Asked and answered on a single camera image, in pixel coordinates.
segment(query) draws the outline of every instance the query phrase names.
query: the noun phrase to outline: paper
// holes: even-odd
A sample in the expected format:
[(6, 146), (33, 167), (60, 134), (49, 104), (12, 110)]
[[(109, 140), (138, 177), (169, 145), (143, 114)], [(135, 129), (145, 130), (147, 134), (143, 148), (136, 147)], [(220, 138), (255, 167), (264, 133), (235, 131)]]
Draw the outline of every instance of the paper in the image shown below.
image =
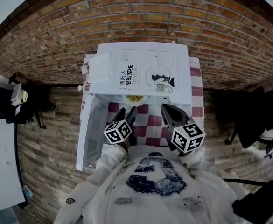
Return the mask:
[(17, 115), (17, 114), (19, 114), (19, 112), (20, 112), (20, 106), (18, 106), (16, 109), (15, 109), (15, 116)]
[(173, 93), (177, 76), (175, 52), (121, 50), (113, 81), (119, 89)]
[(109, 82), (110, 58), (109, 52), (90, 59), (89, 82)]
[(17, 100), (19, 98), (19, 96), (20, 96), (19, 93), (21, 91), (21, 86), (22, 86), (22, 84), (19, 83), (18, 85), (16, 85), (14, 87), (13, 93), (12, 93), (12, 96), (11, 96), (11, 101), (12, 102), (15, 101), (15, 100)]

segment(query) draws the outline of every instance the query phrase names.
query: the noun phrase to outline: white jacket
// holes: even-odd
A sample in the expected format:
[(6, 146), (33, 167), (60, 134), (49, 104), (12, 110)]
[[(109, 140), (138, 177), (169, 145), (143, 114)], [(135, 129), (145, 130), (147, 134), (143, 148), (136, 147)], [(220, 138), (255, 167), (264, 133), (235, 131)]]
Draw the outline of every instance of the white jacket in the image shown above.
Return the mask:
[[(148, 156), (151, 152), (163, 156)], [(168, 147), (134, 146), (127, 156), (115, 145), (75, 187), (54, 223), (248, 223), (231, 206), (246, 193), (222, 178), (235, 176), (205, 162), (203, 148), (179, 158)]]

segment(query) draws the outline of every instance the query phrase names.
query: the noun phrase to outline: food in bowl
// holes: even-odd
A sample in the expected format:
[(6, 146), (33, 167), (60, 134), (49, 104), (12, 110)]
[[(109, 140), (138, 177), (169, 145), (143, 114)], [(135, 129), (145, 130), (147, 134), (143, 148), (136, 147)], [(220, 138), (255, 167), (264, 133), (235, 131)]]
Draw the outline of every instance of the food in bowl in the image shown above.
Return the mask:
[(126, 97), (131, 102), (139, 102), (144, 98), (143, 95), (126, 95)]

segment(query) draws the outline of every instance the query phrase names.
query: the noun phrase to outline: red brick wall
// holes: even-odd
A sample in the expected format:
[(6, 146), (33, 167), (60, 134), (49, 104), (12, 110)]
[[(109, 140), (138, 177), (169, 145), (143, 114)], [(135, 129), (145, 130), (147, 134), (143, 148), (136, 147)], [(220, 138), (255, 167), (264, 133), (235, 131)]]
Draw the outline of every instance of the red brick wall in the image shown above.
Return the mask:
[(273, 9), (263, 0), (27, 0), (0, 26), (0, 74), (82, 82), (104, 42), (187, 44), (206, 88), (273, 85)]

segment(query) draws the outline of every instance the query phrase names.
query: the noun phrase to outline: checkered tablecloth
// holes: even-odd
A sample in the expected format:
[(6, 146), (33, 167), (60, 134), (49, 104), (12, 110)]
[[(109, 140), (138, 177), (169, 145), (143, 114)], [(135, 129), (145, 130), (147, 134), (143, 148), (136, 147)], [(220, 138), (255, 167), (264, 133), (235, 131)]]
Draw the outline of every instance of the checkered tablecloth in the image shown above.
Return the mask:
[[(85, 64), (82, 67), (84, 78), (83, 101), (81, 109), (84, 109), (85, 97), (89, 93), (88, 84), (88, 59), (85, 59)], [(204, 110), (203, 110), (203, 82), (198, 58), (189, 57), (191, 89), (192, 89), (192, 105), (181, 105), (188, 116), (197, 123), (200, 128), (204, 125)], [(107, 123), (111, 122), (115, 114), (124, 107), (126, 115), (130, 112), (131, 107), (123, 103), (110, 103), (108, 107)], [(168, 146), (166, 136), (168, 128), (164, 125), (160, 105), (142, 105), (137, 107), (138, 114), (134, 123), (135, 134), (137, 136), (138, 145), (151, 146)]]

